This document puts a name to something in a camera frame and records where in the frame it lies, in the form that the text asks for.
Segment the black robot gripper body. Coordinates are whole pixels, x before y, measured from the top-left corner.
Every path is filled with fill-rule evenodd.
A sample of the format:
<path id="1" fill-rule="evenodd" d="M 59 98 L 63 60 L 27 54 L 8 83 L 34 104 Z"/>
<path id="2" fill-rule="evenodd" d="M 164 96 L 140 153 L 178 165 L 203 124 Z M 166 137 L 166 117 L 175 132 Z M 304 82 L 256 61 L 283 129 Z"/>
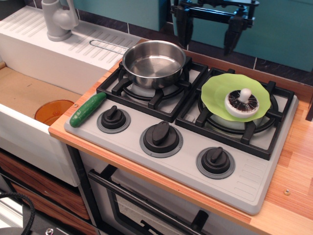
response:
<path id="1" fill-rule="evenodd" d="M 170 12 L 178 20 L 195 18 L 226 24 L 236 19 L 253 24 L 259 4 L 257 0 L 175 0 Z"/>

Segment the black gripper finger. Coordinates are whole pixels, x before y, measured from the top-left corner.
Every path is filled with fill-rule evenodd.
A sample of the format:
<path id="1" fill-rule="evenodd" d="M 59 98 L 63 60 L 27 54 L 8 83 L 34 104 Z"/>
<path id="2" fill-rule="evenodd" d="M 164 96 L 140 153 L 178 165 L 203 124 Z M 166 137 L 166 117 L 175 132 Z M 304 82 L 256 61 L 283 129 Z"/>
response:
<path id="1" fill-rule="evenodd" d="M 245 29 L 245 22 L 242 18 L 231 18 L 228 22 L 228 29 L 224 36 L 224 55 L 230 55 L 236 47 L 238 40 Z"/>
<path id="2" fill-rule="evenodd" d="M 191 41 L 193 34 L 193 19 L 190 10 L 183 6 L 178 6 L 175 10 L 177 35 L 179 44 L 187 47 Z"/>

